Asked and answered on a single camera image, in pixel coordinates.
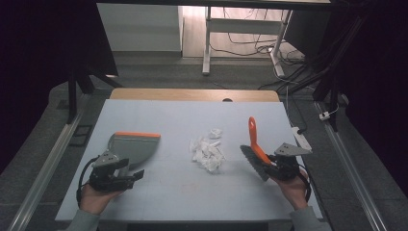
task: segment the hand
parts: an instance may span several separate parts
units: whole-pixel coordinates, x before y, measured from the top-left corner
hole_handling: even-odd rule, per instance
[[[112,198],[123,192],[98,192],[92,186],[86,184],[82,188],[80,209],[95,215],[100,215]]]
[[[304,170],[301,170],[300,173],[306,179],[308,178],[308,175]],[[295,210],[308,207],[305,198],[306,186],[298,176],[289,181],[280,181],[273,177],[270,178],[278,184],[282,191],[282,194],[285,195],[285,197],[289,200]]]

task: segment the wooden floor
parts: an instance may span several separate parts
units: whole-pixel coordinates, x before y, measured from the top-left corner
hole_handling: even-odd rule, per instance
[[[202,58],[205,45],[205,8],[204,7],[183,7],[184,15],[184,34],[183,34],[183,57]],[[257,19],[279,21],[282,16],[281,10],[265,9],[242,9],[242,8],[212,8],[212,18],[236,18],[236,19]],[[248,35],[248,34],[228,34],[211,33],[210,43],[216,50],[225,50],[240,55],[234,55],[227,52],[211,50],[211,57],[223,58],[246,58],[246,59],[269,59],[266,49],[263,54],[253,54],[257,52],[257,47],[268,46],[275,43],[276,36],[268,35]],[[234,42],[252,42],[248,44],[239,44]],[[295,49],[288,43],[283,43],[280,50],[285,55]]]

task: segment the aluminum profile rail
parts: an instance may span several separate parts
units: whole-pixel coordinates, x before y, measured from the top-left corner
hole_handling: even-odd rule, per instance
[[[71,124],[66,124],[63,128],[60,136],[55,142],[47,160],[42,166],[33,186],[28,191],[24,201],[22,202],[20,208],[18,209],[11,225],[9,226],[9,231],[25,230],[35,209],[44,194],[51,177],[53,176],[61,157],[69,143],[72,134],[75,132],[82,115],[84,114],[85,107],[90,99],[90,95],[83,94],[78,100],[78,113],[74,117]]]
[[[319,103],[315,102],[316,109],[319,114],[322,113]],[[333,143],[337,155],[343,165],[343,168],[350,180],[350,183],[357,194],[367,218],[371,224],[372,230],[375,231],[387,231],[387,226],[382,218],[378,208],[376,207],[369,190],[364,184],[354,165],[349,152],[345,148],[345,145],[340,137],[339,133],[335,132],[328,122],[324,122],[326,132]]]

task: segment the wall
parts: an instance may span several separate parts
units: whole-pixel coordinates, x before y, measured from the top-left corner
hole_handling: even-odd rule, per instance
[[[182,50],[182,7],[127,4],[97,6],[113,51]]]

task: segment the power adapter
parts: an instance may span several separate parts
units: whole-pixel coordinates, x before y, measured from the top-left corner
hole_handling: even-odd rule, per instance
[[[330,114],[329,114],[328,112],[319,114],[320,120],[326,120],[326,119],[329,118],[329,117],[330,117]]]

